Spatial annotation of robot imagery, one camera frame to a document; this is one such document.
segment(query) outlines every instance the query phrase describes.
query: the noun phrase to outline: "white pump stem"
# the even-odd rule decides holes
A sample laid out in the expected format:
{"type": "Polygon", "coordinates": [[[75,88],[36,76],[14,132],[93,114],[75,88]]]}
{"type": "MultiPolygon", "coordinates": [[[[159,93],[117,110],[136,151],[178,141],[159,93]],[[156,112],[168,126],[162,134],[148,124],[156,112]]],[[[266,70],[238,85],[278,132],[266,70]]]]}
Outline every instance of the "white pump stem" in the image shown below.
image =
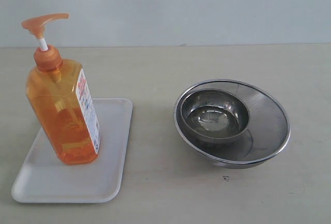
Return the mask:
{"type": "Polygon", "coordinates": [[[41,51],[47,51],[48,50],[48,46],[47,46],[47,43],[45,41],[45,38],[42,38],[42,39],[37,39],[38,40],[38,43],[39,43],[39,47],[41,49],[41,51]]]}

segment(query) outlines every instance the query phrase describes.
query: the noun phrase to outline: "bowl rim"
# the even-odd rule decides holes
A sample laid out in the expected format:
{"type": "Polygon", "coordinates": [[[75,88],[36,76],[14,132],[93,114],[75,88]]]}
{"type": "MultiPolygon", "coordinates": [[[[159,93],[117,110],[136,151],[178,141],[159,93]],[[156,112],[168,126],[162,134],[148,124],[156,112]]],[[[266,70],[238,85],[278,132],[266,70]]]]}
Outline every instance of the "bowl rim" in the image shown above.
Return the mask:
{"type": "Polygon", "coordinates": [[[290,140],[290,136],[291,136],[291,126],[290,126],[290,121],[289,121],[289,117],[285,111],[285,109],[283,108],[283,106],[273,97],[271,96],[269,93],[267,93],[266,91],[252,85],[249,83],[245,83],[242,81],[238,81],[238,80],[232,80],[232,79],[209,79],[209,80],[205,80],[205,81],[201,81],[198,83],[195,83],[193,85],[191,85],[190,87],[188,87],[186,90],[184,90],[180,96],[178,97],[175,105],[174,105],[174,110],[173,110],[173,117],[174,117],[174,122],[175,122],[175,127],[179,133],[179,135],[182,137],[182,139],[184,139],[184,141],[191,146],[194,150],[196,150],[197,152],[199,152],[200,154],[204,155],[207,158],[210,158],[212,160],[218,161],[218,162],[223,162],[223,163],[227,163],[227,164],[232,164],[232,165],[253,165],[256,163],[261,163],[261,162],[265,162],[273,157],[275,157],[277,154],[279,154],[282,150],[284,150],[284,148],[288,145],[289,140],[290,140]],[[251,87],[263,94],[265,94],[266,96],[268,96],[271,100],[273,100],[275,102],[275,104],[280,108],[280,110],[283,112],[285,120],[287,122],[287,135],[284,138],[284,141],[282,143],[281,146],[279,146],[279,148],[277,150],[275,150],[273,153],[269,154],[268,156],[265,156],[263,158],[259,158],[259,159],[255,159],[255,160],[248,160],[248,161],[235,161],[235,160],[227,160],[227,159],[222,159],[222,158],[218,158],[215,157],[211,154],[206,153],[205,151],[201,150],[200,148],[196,147],[195,145],[193,145],[187,138],[186,136],[183,134],[183,132],[181,131],[179,125],[178,125],[178,120],[177,120],[177,109],[178,109],[178,104],[180,102],[180,100],[182,99],[183,96],[186,95],[187,92],[189,92],[190,90],[192,90],[193,88],[200,86],[200,85],[204,85],[207,83],[212,83],[212,82],[229,82],[229,83],[238,83],[241,85],[245,85],[248,87],[251,87]]]}
{"type": "Polygon", "coordinates": [[[248,128],[248,126],[249,126],[249,122],[250,122],[250,113],[249,113],[249,109],[248,109],[248,107],[246,106],[246,104],[245,104],[241,99],[239,99],[237,96],[235,96],[234,94],[232,94],[232,93],[230,93],[230,92],[228,92],[228,91],[224,91],[224,90],[222,90],[222,89],[217,89],[217,88],[203,88],[203,89],[199,89],[199,90],[197,90],[197,91],[193,91],[193,92],[191,92],[191,93],[189,93],[189,94],[187,94],[187,95],[184,94],[183,97],[184,97],[184,98],[180,99],[180,101],[178,102],[178,104],[180,103],[180,104],[179,104],[179,113],[180,113],[180,117],[181,117],[182,120],[183,120],[184,125],[185,125],[187,128],[189,128],[191,132],[193,132],[193,133],[195,133],[195,134],[197,134],[197,135],[199,135],[199,136],[201,136],[201,137],[203,137],[203,138],[205,138],[205,139],[217,140],[217,141],[222,141],[222,140],[225,141],[225,140],[228,140],[228,139],[233,139],[233,138],[236,138],[236,137],[242,135],[242,134],[247,130],[247,128],[248,128]],[[242,131],[240,131],[239,133],[237,133],[237,134],[235,134],[235,135],[232,135],[232,136],[226,137],[226,138],[213,138],[213,137],[210,137],[210,136],[203,135],[203,134],[201,134],[201,133],[195,131],[193,128],[191,128],[190,125],[187,124],[187,121],[186,121],[186,119],[185,119],[184,116],[183,116],[183,105],[184,105],[184,103],[187,101],[187,99],[188,99],[189,97],[191,97],[193,94],[196,94],[196,93],[201,92],[201,91],[217,91],[217,92],[225,93],[225,94],[227,94],[227,95],[230,95],[231,97],[233,97],[233,98],[236,99],[237,101],[239,101],[239,102],[244,106],[244,108],[246,109],[247,114],[248,114],[248,121],[247,121],[247,123],[245,124],[245,127],[242,129],[242,131]]]}

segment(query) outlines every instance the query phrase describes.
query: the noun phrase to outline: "mesh strainer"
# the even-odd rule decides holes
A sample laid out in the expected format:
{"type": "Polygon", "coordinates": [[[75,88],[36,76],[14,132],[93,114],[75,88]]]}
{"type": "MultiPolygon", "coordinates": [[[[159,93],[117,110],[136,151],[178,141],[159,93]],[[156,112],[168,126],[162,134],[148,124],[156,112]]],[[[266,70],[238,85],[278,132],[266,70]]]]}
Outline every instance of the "mesh strainer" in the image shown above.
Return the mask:
{"type": "Polygon", "coordinates": [[[209,80],[188,88],[175,104],[174,120],[179,134],[191,147],[213,163],[231,168],[252,167],[276,156],[287,145],[291,132],[287,114],[277,100],[255,86],[234,80],[209,80]],[[182,128],[178,110],[181,101],[192,92],[209,88],[235,95],[249,110],[246,133],[235,143],[205,144],[182,128]]]}

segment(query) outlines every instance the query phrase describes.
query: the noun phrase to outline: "pump nozzle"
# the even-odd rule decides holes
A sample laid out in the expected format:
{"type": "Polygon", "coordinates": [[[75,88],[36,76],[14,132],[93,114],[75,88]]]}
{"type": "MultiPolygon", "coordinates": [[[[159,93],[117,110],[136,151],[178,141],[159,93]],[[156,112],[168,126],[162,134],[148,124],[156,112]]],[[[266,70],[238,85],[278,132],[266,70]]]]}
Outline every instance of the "pump nozzle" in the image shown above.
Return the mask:
{"type": "Polygon", "coordinates": [[[44,25],[49,21],[55,21],[58,19],[67,19],[69,18],[69,14],[67,13],[53,13],[47,14],[45,16],[38,16],[22,22],[22,27],[24,29],[28,29],[29,32],[36,36],[40,49],[42,51],[47,51],[47,43],[43,37],[43,32],[45,31],[44,25]]]}

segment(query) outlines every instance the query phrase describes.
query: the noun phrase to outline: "orange liquid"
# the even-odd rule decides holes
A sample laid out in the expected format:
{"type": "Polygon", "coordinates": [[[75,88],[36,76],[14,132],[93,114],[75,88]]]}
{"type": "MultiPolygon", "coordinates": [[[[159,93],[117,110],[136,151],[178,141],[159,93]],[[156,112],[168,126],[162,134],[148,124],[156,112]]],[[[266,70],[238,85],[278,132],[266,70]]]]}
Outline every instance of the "orange liquid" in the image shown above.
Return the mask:
{"type": "Polygon", "coordinates": [[[58,158],[67,165],[90,163],[97,158],[76,96],[82,65],[64,59],[56,70],[34,68],[26,95],[58,158]]]}

